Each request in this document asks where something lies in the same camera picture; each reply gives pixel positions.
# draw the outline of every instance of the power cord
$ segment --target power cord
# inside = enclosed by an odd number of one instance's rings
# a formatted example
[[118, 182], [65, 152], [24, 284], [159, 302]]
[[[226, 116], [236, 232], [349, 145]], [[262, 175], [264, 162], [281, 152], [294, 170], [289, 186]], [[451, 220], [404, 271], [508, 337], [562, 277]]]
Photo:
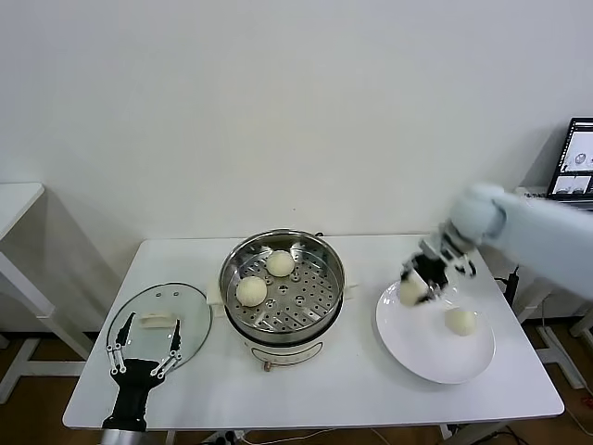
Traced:
[[336, 431], [337, 428], [330, 428], [330, 429], [322, 429], [321, 431], [317, 431], [313, 434], [309, 434], [308, 436], [301, 436], [299, 438], [288, 438], [288, 439], [278, 439], [278, 440], [271, 440], [270, 442], [250, 442], [246, 438], [242, 438], [242, 441], [248, 445], [272, 445], [272, 443], [280, 443], [280, 442], [287, 442], [289, 440], [302, 440], [312, 438], [313, 436], [317, 436], [321, 433], [329, 433], [330, 431]]
[[[287, 442], [289, 440], [303, 440], [303, 439], [308, 439], [308, 438], [312, 438], [313, 436], [317, 436], [318, 434], [321, 433], [328, 433], [330, 431], [336, 431], [337, 428], [331, 428], [331, 429], [323, 429], [321, 431], [317, 431], [315, 433], [309, 434], [308, 436], [302, 436], [299, 438], [288, 438], [288, 439], [278, 439], [278, 440], [272, 440], [270, 442], [250, 442], [249, 440], [247, 440], [246, 438], [242, 438], [242, 441], [248, 445], [272, 445], [272, 443], [280, 443], [280, 442]], [[383, 437], [383, 435], [381, 433], [379, 433], [379, 431], [377, 431], [374, 428], [371, 428], [371, 431], [376, 434], [379, 439], [381, 439], [385, 445], [391, 445], [389, 443], [389, 441]]]
[[482, 438], [476, 442], [474, 442], [472, 445], [478, 445], [479, 443], [484, 443], [484, 442], [488, 442], [492, 439], [496, 439], [499, 438], [500, 436], [511, 436], [515, 439], [515, 442], [517, 443], [517, 445], [529, 445], [529, 442], [523, 438], [521, 438], [520, 436], [517, 436], [515, 434], [515, 432], [511, 429], [510, 426], [507, 426], [507, 428], [510, 431], [497, 431], [496, 433], [492, 433], [489, 436], [486, 436], [485, 438]]
[[[543, 327], [544, 329], [546, 329], [546, 315], [545, 315], [545, 310], [546, 310], [546, 299], [548, 299], [548, 297], [545, 297], [544, 300], [541, 302], [541, 327]], [[587, 390], [587, 392], [589, 393], [589, 395], [591, 397], [593, 397], [593, 392], [591, 392], [591, 389], [589, 388], [586, 380], [580, 375], [580, 373], [578, 372], [578, 368], [576, 367], [576, 364], [574, 364], [573, 359], [571, 359], [571, 356], [568, 355], [568, 352], [566, 352], [564, 350], [564, 347], [562, 346], [562, 344], [560, 344], [560, 341], [556, 341], [556, 338], [554, 337], [550, 337], [548, 336], [548, 338], [556, 344], [556, 346], [558, 347], [558, 349], [562, 352], [562, 355], [564, 355], [564, 357], [566, 357], [566, 360], [568, 360], [568, 362], [571, 364], [571, 366], [577, 371], [577, 376], [579, 377], [579, 379], [581, 380], [581, 383], [583, 384], [583, 386], [585, 387], [585, 389]], [[573, 414], [573, 412], [571, 410], [568, 409], [568, 407], [566, 405], [564, 405], [564, 408], [566, 408], [566, 412], [573, 418], [574, 422], [578, 425], [579, 428], [581, 428], [581, 431], [583, 431], [585, 434], [587, 434], [590, 438], [593, 438], [593, 433], [589, 432], [580, 422], [579, 420], [576, 418], [576, 416]]]

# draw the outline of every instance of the laptop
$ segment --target laptop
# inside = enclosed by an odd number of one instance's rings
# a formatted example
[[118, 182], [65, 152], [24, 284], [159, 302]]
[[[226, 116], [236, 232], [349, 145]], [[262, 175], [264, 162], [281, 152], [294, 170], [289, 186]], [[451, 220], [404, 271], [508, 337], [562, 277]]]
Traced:
[[572, 118], [547, 199], [593, 210], [593, 118]]

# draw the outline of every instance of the white side table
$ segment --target white side table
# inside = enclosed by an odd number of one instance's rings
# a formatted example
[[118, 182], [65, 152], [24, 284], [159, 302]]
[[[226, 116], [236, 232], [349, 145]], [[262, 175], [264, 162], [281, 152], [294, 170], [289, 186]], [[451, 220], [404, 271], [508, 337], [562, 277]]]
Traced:
[[[0, 184], [0, 241], [43, 192], [44, 187], [37, 183]], [[1, 250], [0, 274], [19, 291], [15, 298], [40, 322], [49, 327], [81, 357], [85, 360], [88, 358], [93, 342], [42, 294]], [[38, 343], [38, 338], [27, 339], [20, 348], [17, 357], [0, 382], [0, 403], [6, 402], [23, 375], [78, 376], [81, 374], [84, 362], [29, 361]], [[5, 348], [7, 345], [7, 340], [0, 336], [0, 348]]]

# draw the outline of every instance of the wooden floor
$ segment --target wooden floor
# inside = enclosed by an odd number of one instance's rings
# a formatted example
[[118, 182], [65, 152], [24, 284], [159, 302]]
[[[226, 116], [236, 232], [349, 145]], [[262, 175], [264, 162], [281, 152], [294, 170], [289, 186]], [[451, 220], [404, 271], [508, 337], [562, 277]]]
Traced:
[[[553, 325], [554, 331], [564, 347], [569, 351], [581, 373], [593, 388], [593, 351], [568, 335], [567, 326]], [[536, 348], [543, 344], [535, 328], [527, 327], [527, 335]], [[12, 341], [7, 350], [0, 351], [0, 375], [3, 375], [12, 358], [17, 353], [21, 341]], [[35, 360], [78, 360], [76, 354], [59, 340], [44, 340], [35, 352]], [[564, 379], [556, 365], [546, 368], [561, 393], [565, 405], [581, 420], [585, 427], [593, 431], [593, 410], [582, 399], [585, 390], [573, 390]], [[97, 431], [70, 430], [62, 425], [62, 414], [68, 404], [69, 396], [76, 385], [71, 377], [25, 377], [5, 405], [0, 405], [0, 444], [3, 445], [95, 445], [100, 439]], [[593, 444], [593, 438], [586, 436], [565, 413], [560, 417], [542, 420], [519, 421], [511, 424], [513, 430], [530, 445], [552, 444]], [[436, 444], [440, 433], [436, 426], [379, 428], [377, 429], [392, 445]], [[251, 442], [263, 442], [304, 436], [312, 431], [253, 431], [247, 438]], [[164, 434], [155, 433], [157, 439]], [[197, 445], [208, 436], [205, 432], [178, 433], [177, 445]], [[305, 445], [380, 445], [382, 440], [370, 429], [348, 429], [322, 433], [314, 438], [294, 440], [288, 443]], [[492, 438], [487, 445], [516, 443], [511, 436]]]

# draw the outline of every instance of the white robotic arm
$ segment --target white robotic arm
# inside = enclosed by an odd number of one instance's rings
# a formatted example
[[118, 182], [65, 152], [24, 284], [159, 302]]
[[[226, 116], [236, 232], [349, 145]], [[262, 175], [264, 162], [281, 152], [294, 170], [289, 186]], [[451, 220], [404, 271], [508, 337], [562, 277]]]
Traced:
[[404, 265], [402, 282], [422, 278], [417, 301], [437, 297], [445, 270], [476, 274], [466, 254], [485, 244], [558, 286], [593, 299], [593, 215], [543, 199], [525, 199], [495, 185], [469, 188], [449, 220], [425, 238], [423, 253]]

